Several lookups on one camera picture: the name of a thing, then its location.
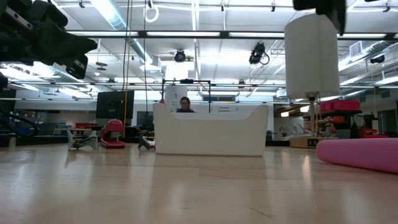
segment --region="black machine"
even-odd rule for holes
[[[0,62],[22,62],[33,65],[65,65],[66,71],[77,79],[86,74],[85,54],[97,48],[97,43],[65,31],[68,19],[48,2],[36,0],[0,0]],[[8,79],[0,73],[0,95]],[[0,108],[0,113],[37,127],[27,119],[12,115]],[[0,119],[0,124],[20,134]]]
[[[266,63],[261,62],[264,56],[268,58],[268,61]],[[269,63],[269,56],[266,54],[266,47],[264,46],[264,43],[256,44],[249,57],[249,62],[251,65],[256,65],[258,63],[267,65]]]
[[[126,92],[110,91],[98,93],[96,118],[124,120]],[[127,91],[126,119],[132,119],[134,91]]]
[[[315,9],[318,15],[326,15],[332,21],[340,35],[344,34],[346,28],[346,0],[293,0],[293,7],[298,11]]]

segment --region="monitor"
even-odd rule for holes
[[[125,91],[98,93],[96,118],[124,119]],[[126,119],[132,119],[134,91],[127,91]]]

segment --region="ceiling beam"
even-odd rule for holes
[[[70,34],[87,38],[125,39],[126,31],[123,30],[68,30]],[[398,40],[398,32],[347,32],[338,36],[338,40]],[[131,37],[137,39],[262,39],[284,40],[281,31],[226,31],[226,30],[132,30]]]

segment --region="shelf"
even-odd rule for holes
[[[321,117],[326,118],[328,116],[352,116],[360,113],[362,113],[361,110],[336,110],[336,111],[324,112],[321,114]],[[303,118],[310,118],[310,115],[303,116]]]

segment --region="ceiling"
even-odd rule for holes
[[[127,18],[127,0],[113,0],[122,16]],[[143,5],[147,1],[130,1],[132,4],[132,30],[241,30],[282,32],[292,20],[312,12],[296,12],[292,8],[292,0],[197,0],[197,15],[192,15],[191,0],[153,0],[153,5],[159,8],[159,17],[154,22],[144,19]],[[68,17],[67,30],[112,30],[112,26],[99,13],[90,1],[83,1],[84,9],[78,6],[77,0],[52,0],[52,2]],[[271,6],[275,3],[275,12]],[[383,12],[388,2],[391,10]],[[398,0],[364,2],[363,0],[347,0],[348,22],[347,32],[382,32],[398,33]],[[148,10],[148,18],[154,17],[154,10]],[[218,83],[237,83],[244,80],[246,83],[284,84],[284,41],[283,40],[243,40],[243,39],[198,39],[198,55],[195,58],[195,43],[193,39],[139,39],[146,52],[160,57],[162,66],[175,63],[172,55],[176,50],[184,50],[190,62],[184,62],[188,68],[188,77],[202,80],[211,80]],[[263,42],[271,61],[266,66],[250,66],[248,58],[251,50],[258,42]],[[350,45],[357,41],[339,40],[338,52],[343,60],[349,52]],[[366,41],[364,45],[376,42]],[[163,72],[144,73],[138,57],[131,50],[130,57],[124,59],[125,41],[120,39],[101,39],[98,50],[87,54],[89,67],[86,73],[86,82],[106,82],[109,78],[123,82],[123,70],[128,82],[161,82]],[[386,54],[385,63],[396,61],[395,50]],[[195,62],[198,62],[199,71],[195,73]],[[105,71],[97,70],[96,62],[108,64]],[[368,71],[382,65],[369,65]],[[364,62],[341,70],[342,80],[356,77],[365,73]],[[118,90],[121,87],[111,86]],[[276,91],[278,88],[261,88],[258,91]]]

